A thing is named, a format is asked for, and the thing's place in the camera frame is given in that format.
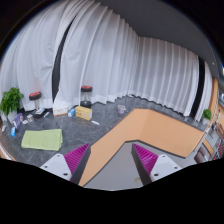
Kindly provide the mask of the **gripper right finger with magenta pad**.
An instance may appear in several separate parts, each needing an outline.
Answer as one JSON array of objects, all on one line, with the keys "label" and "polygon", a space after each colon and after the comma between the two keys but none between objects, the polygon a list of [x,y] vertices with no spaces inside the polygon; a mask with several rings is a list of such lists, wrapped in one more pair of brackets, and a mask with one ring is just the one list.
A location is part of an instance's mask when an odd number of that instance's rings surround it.
[{"label": "gripper right finger with magenta pad", "polygon": [[143,185],[181,170],[181,167],[167,155],[156,155],[135,143],[132,144],[131,154]]}]

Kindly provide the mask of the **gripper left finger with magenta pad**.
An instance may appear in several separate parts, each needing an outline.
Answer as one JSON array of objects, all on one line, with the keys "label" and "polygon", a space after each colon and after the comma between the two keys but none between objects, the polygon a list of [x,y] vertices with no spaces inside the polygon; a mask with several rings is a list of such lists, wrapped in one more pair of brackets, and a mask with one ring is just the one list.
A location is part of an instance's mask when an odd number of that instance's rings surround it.
[{"label": "gripper left finger with magenta pad", "polygon": [[91,147],[87,143],[65,155],[55,154],[41,166],[41,169],[72,183],[79,184],[90,154]]}]

